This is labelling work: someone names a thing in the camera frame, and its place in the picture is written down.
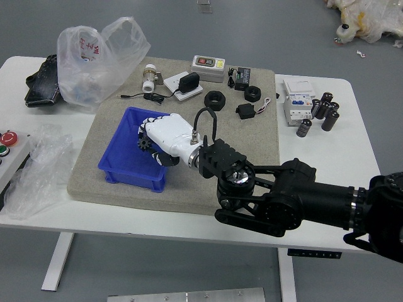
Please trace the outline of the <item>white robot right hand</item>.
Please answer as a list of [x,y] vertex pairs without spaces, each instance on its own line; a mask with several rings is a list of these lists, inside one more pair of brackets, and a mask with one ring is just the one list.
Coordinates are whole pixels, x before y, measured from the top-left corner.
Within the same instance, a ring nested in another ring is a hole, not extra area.
[[193,127],[177,113],[150,117],[139,126],[137,145],[161,166],[174,166],[182,160],[193,167],[200,143],[191,142],[192,133]]

